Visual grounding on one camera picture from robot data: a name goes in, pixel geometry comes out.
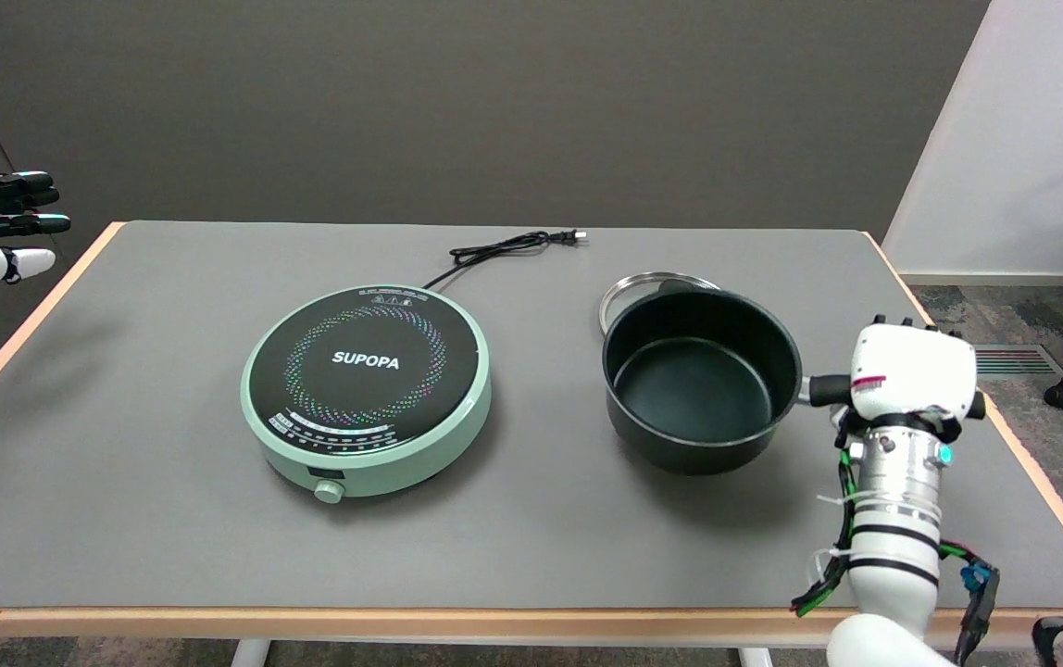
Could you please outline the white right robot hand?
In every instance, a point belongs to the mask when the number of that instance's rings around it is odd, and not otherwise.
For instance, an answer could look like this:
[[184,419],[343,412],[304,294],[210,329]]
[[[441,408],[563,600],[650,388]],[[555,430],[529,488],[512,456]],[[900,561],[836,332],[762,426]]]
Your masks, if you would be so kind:
[[849,367],[846,411],[833,418],[846,434],[906,426],[952,443],[963,422],[984,421],[975,346],[935,326],[872,322],[858,334]]

